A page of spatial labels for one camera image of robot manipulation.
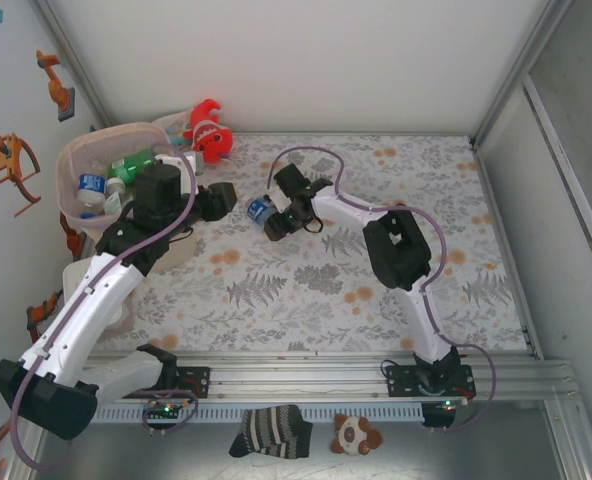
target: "red stuffed toy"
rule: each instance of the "red stuffed toy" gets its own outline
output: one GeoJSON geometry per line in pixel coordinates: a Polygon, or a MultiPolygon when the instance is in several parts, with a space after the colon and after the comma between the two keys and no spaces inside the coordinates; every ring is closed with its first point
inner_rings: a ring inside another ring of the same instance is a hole
{"type": "Polygon", "coordinates": [[[201,152],[206,163],[229,158],[234,143],[232,131],[218,125],[218,114],[212,114],[212,110],[220,110],[217,101],[207,99],[199,103],[189,117],[191,129],[183,133],[185,138],[192,139],[192,149],[201,152]]]}

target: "table surface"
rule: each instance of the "table surface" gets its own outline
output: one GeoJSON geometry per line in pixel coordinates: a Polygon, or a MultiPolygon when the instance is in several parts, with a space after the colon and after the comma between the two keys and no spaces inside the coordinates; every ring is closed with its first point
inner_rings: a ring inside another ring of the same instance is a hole
{"type": "MultiPolygon", "coordinates": [[[[266,192],[269,165],[296,145],[330,148],[346,160],[341,189],[384,205],[425,209],[443,228],[447,266],[434,283],[438,313],[457,341],[526,350],[510,280],[466,137],[240,135],[232,163],[208,166],[208,185],[231,181],[239,197],[266,192]]],[[[336,160],[292,152],[310,180],[335,179],[336,160]]],[[[220,222],[198,224],[191,261],[151,274],[130,295],[133,312],[96,351],[145,342],[192,351],[392,351],[413,349],[405,312],[378,282],[362,234],[326,221],[272,243],[244,202],[220,222]]],[[[438,237],[418,219],[438,265],[438,237]]]]}

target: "metal corner post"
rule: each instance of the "metal corner post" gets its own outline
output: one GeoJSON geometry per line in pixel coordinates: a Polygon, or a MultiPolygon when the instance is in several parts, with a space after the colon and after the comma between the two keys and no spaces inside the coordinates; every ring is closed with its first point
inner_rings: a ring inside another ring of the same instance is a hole
{"type": "Polygon", "coordinates": [[[103,127],[116,125],[116,121],[105,108],[100,95],[94,88],[94,83],[85,71],[85,68],[76,54],[76,49],[67,36],[67,32],[59,20],[58,15],[49,0],[32,0],[30,5],[34,10],[39,22],[56,45],[59,56],[68,67],[78,88],[83,92],[89,106],[103,127]]]}
{"type": "Polygon", "coordinates": [[[551,38],[574,0],[548,0],[534,28],[525,40],[514,64],[507,73],[498,93],[494,97],[485,117],[473,136],[474,148],[487,138],[509,97],[521,85],[523,77],[531,70],[545,45],[551,38]]]}

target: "orange dot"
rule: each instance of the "orange dot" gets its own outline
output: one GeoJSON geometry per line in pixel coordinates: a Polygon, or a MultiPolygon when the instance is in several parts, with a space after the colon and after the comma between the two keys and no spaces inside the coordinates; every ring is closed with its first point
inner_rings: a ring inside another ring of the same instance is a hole
{"type": "Polygon", "coordinates": [[[238,250],[227,250],[224,257],[227,265],[236,265],[240,260],[240,252],[238,250]]]}
{"type": "Polygon", "coordinates": [[[455,265],[463,265],[465,263],[465,260],[467,260],[467,256],[465,255],[465,252],[463,252],[462,250],[456,249],[449,252],[447,260],[455,265]]]}
{"type": "Polygon", "coordinates": [[[414,339],[413,338],[403,338],[400,341],[400,346],[403,350],[413,350],[414,349],[414,339]]]}
{"type": "Polygon", "coordinates": [[[173,333],[165,335],[160,343],[165,350],[174,350],[178,347],[178,335],[173,333]]]}
{"type": "Polygon", "coordinates": [[[369,287],[360,287],[356,290],[356,293],[358,294],[358,298],[365,302],[374,296],[374,291],[369,287]]]}

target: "knit sock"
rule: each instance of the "knit sock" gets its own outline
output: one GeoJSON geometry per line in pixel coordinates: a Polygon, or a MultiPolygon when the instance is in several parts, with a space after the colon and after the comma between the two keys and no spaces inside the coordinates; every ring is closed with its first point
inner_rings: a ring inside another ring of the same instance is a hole
{"type": "Polygon", "coordinates": [[[302,454],[304,450],[308,454],[310,435],[311,424],[303,420],[296,405],[245,410],[240,431],[229,449],[229,454],[240,458],[252,452],[274,456],[284,453],[285,456],[282,458],[300,458],[287,455],[302,454]],[[287,444],[298,435],[302,438],[288,449],[287,444]]]}
{"type": "Polygon", "coordinates": [[[285,443],[272,445],[271,447],[261,448],[258,453],[271,455],[272,457],[287,458],[294,460],[296,458],[309,457],[309,440],[312,436],[312,427],[314,425],[303,420],[296,436],[285,443]]]}

